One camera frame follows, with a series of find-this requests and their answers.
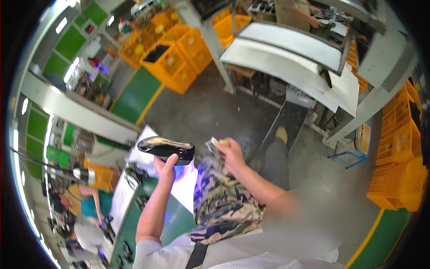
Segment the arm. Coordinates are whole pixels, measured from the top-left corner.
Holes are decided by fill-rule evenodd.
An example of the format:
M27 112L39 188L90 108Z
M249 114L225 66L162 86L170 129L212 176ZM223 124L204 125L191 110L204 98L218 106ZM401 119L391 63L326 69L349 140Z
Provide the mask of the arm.
M270 203L273 199L287 191L262 178L257 172L245 164L240 145L231 138L226 138L230 146L215 145L225 159L225 166L233 176L257 199L261 205Z
M95 210L97 212L98 220L102 222L104 220L104 216L100 210L100 197L98 196L98 189L85 185L78 185L78 190L82 196L92 196L94 198Z
M141 240L152 240L161 243L160 236L163 231L167 201L175 179L173 165L175 165L178 158L177 154L173 154L167 159L166 163L158 157L154 158L154 165L159 179L154 192L140 215L136 230L136 243Z

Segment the shoe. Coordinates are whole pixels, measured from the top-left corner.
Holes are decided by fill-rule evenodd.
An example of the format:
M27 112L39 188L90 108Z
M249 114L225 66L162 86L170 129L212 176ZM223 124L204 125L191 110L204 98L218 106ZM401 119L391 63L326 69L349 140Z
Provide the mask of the shoe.
M278 129L276 130L276 134L275 137L279 137L280 139L282 139L282 141L284 142L284 144L287 144L288 141L288 135L287 135L287 131L285 131L285 128L280 126L278 127Z
M161 136L145 138L137 144L137 147L142 152L158 156L164 162L176 153L179 159L175 165L189 165L196 152L193 143L169 140Z

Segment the woman's hair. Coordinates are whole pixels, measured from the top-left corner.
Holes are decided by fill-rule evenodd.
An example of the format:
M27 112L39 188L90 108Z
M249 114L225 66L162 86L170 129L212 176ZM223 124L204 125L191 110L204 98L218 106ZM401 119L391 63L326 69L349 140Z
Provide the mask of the woman's hair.
M61 203L61 198L60 198L60 195L58 193L56 193L56 192L51 193L49 195L49 199L51 201L51 205L52 205L55 212L62 214L66 211L66 208Z

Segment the hand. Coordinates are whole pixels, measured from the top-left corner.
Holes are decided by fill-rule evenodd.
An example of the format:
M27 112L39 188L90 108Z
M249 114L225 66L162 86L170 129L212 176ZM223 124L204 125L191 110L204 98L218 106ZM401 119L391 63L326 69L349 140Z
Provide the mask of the hand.
M322 24L315 17L312 17L309 23L313 28L318 28L319 26L322 26Z
M215 144L215 147L219 151L221 157L225 160L225 167L227 170L235 175L237 171L246 167L242 149L240 148L239 143L230 137L223 140L227 140L230 145Z
M322 14L323 12L319 9L319 8L317 8L316 6L309 6L309 10L311 11L311 12L313 12L313 11L318 11L318 13L319 14Z
M158 172L158 183L166 184L167 186L172 187L173 181L175 180L175 170L173 166L176 161L179 159L177 154L171 155L167 162L163 162L157 156L154 156L154 166Z

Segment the finger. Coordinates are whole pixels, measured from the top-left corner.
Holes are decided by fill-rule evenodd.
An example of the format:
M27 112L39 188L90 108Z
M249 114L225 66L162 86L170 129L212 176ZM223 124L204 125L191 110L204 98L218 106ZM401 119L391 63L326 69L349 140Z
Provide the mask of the finger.
M163 160L157 156L154 156L154 166L157 171L161 171L165 165L166 163L163 162Z
M175 153L173 155L171 155L166 162L166 165L164 167L164 169L172 169L173 166L176 164L176 162L178 161L179 156Z

